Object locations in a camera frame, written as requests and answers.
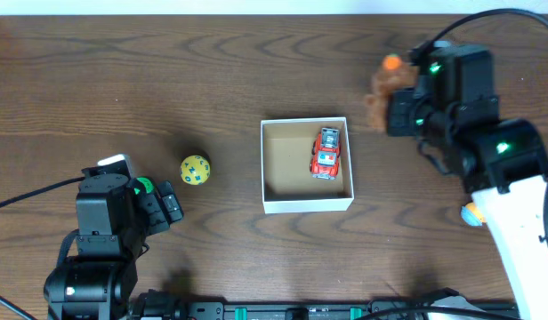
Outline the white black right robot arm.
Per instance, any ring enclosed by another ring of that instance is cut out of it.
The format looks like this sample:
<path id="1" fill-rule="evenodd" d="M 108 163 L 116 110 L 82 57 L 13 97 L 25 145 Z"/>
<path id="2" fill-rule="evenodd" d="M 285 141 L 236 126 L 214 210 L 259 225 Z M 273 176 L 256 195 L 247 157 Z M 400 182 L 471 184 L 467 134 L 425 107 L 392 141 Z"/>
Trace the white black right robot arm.
<path id="1" fill-rule="evenodd" d="M 548 319 L 548 156 L 540 134 L 527 120 L 500 117 L 487 48 L 427 42 L 410 59 L 416 83 L 389 98 L 387 134 L 441 152 L 433 164 L 461 179 L 484 216 L 520 316 Z"/>

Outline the brown plush bear toy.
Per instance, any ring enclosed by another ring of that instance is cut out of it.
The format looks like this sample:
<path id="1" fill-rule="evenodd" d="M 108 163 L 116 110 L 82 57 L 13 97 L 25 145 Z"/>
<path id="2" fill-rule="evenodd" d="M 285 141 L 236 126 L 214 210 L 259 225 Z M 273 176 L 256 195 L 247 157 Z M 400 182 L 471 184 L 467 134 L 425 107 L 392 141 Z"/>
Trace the brown plush bear toy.
<path id="1" fill-rule="evenodd" d="M 414 86 L 418 71 L 419 67 L 403 61 L 397 54 L 383 58 L 371 78 L 370 93 L 363 99 L 371 131 L 386 131 L 389 98 L 398 89 Z"/>

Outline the red toy car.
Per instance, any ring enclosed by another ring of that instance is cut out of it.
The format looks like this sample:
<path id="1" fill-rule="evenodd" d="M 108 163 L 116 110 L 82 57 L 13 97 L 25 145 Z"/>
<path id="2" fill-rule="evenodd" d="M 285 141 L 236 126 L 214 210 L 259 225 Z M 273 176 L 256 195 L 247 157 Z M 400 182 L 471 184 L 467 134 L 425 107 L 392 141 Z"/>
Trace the red toy car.
<path id="1" fill-rule="evenodd" d="M 340 131 L 324 127 L 312 145 L 310 174 L 313 178 L 335 180 L 341 155 Z"/>

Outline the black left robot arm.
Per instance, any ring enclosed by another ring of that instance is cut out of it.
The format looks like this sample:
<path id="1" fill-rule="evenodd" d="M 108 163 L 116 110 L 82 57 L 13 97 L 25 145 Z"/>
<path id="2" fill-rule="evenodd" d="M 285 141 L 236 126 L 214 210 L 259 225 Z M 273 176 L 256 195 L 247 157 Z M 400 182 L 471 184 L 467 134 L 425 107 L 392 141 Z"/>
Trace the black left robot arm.
<path id="1" fill-rule="evenodd" d="M 138 281 L 147 238 L 184 212 L 170 181 L 135 177 L 125 162 L 85 168 L 78 186 L 78 228 L 61 244 L 44 284 L 51 319 L 120 319 Z"/>

